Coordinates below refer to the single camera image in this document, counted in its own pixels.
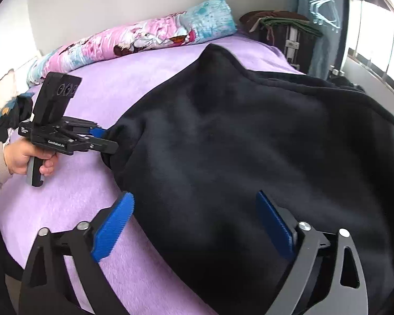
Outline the person's left hand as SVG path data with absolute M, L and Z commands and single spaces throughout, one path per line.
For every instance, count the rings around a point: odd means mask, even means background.
M 42 161 L 40 173 L 44 176 L 53 174 L 58 156 L 53 151 L 48 151 L 31 144 L 26 139 L 19 139 L 8 144 L 3 149 L 3 157 L 10 174 L 26 175 L 28 162 L 35 157 Z

